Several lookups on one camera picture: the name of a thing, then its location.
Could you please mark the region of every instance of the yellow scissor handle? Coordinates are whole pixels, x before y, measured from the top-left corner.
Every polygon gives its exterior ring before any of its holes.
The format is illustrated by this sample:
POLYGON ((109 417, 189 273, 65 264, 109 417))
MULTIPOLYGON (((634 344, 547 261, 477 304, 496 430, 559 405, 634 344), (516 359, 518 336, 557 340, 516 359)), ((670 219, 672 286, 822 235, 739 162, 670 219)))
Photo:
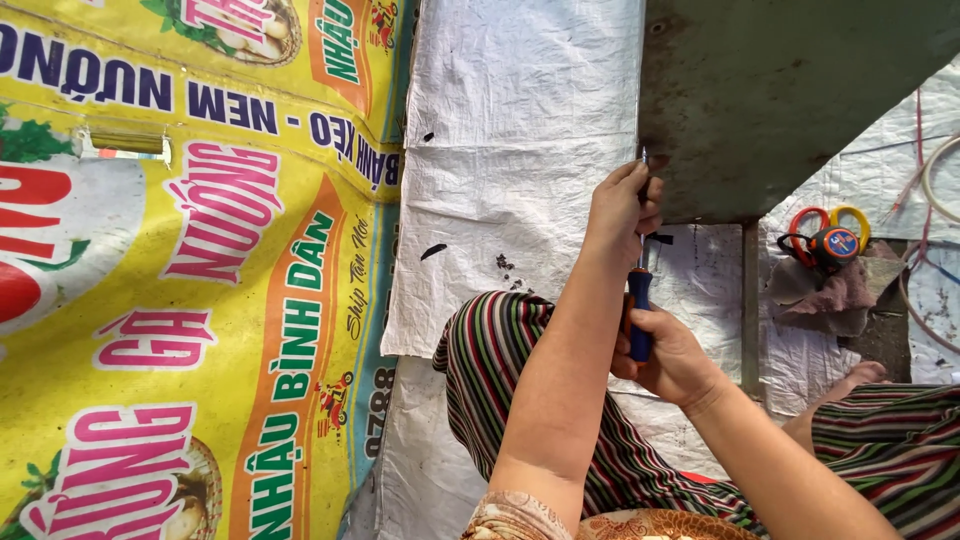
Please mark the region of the yellow scissor handle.
POLYGON ((850 205, 840 205, 830 211, 830 225, 833 227, 840 225, 840 214, 842 212, 849 213, 856 218, 856 222, 860 224, 860 255, 863 255, 864 250, 867 249, 867 242, 870 241, 870 222, 867 221, 866 214, 859 208, 850 205))

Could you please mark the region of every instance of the blue screwdriver handle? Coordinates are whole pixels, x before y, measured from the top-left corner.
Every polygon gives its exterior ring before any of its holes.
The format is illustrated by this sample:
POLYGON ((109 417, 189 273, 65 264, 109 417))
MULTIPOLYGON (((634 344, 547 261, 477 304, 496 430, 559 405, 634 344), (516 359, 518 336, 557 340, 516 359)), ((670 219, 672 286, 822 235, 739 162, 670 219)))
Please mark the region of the blue screwdriver handle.
POLYGON ((650 300, 647 293, 650 290, 650 281, 653 275, 642 268, 634 268, 627 275, 626 310, 623 313, 623 333, 630 338, 630 357, 635 362, 646 363, 650 358, 650 350, 654 340, 650 333, 635 327, 630 322, 630 309, 650 309, 650 300))

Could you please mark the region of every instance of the white cable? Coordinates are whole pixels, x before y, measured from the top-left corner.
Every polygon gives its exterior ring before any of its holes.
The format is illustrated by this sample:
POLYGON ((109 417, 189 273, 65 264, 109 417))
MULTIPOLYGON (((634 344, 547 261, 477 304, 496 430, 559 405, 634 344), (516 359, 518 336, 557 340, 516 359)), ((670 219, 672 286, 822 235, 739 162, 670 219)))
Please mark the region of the white cable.
POLYGON ((933 163, 935 163, 944 152, 951 148, 955 144, 960 144, 960 135, 952 136, 947 142, 945 142, 940 148, 938 148, 933 156, 930 156, 930 159, 924 164, 924 171, 920 175, 920 185, 924 187, 924 195, 926 195, 926 201, 930 203, 938 212, 944 215, 947 219, 960 223, 960 216, 950 212, 933 196, 933 190, 930 189, 930 169, 933 168, 933 163))

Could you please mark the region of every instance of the bare foot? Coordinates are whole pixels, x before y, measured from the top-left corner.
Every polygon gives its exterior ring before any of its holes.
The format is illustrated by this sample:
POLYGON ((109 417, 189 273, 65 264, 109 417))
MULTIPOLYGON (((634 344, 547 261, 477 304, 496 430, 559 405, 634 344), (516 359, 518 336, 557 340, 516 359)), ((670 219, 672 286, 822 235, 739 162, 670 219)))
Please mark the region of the bare foot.
POLYGON ((883 378, 886 374, 887 369, 879 362, 865 360, 856 364, 850 368, 846 377, 834 384, 826 394, 802 412, 800 416, 791 418, 783 424, 783 430, 793 437, 793 440, 797 441, 800 446, 804 447, 811 454, 814 454, 811 428, 813 426, 813 413, 816 412, 820 405, 846 398, 853 389, 860 384, 871 382, 889 383, 888 380, 883 378))

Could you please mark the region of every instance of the hand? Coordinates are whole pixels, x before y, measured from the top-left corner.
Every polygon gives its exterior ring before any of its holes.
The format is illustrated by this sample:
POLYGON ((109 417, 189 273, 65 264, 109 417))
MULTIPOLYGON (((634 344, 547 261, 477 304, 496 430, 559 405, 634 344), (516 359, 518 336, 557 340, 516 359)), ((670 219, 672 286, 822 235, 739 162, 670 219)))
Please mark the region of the hand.
POLYGON ((653 335, 650 359, 646 364, 634 362, 628 356, 630 340, 621 333, 613 349, 611 373, 618 379, 636 381, 693 416, 706 409, 730 380, 707 358, 684 323, 659 307, 652 308, 630 312, 634 325, 653 335))
POLYGON ((648 168, 641 160, 631 161, 611 172, 593 190, 582 252, 604 258, 625 272, 634 267, 642 249, 639 235, 652 233, 663 222, 663 180, 649 178, 649 173, 663 168, 666 162, 666 158, 654 157, 648 168), (637 194, 648 178, 647 200, 641 204, 637 194))

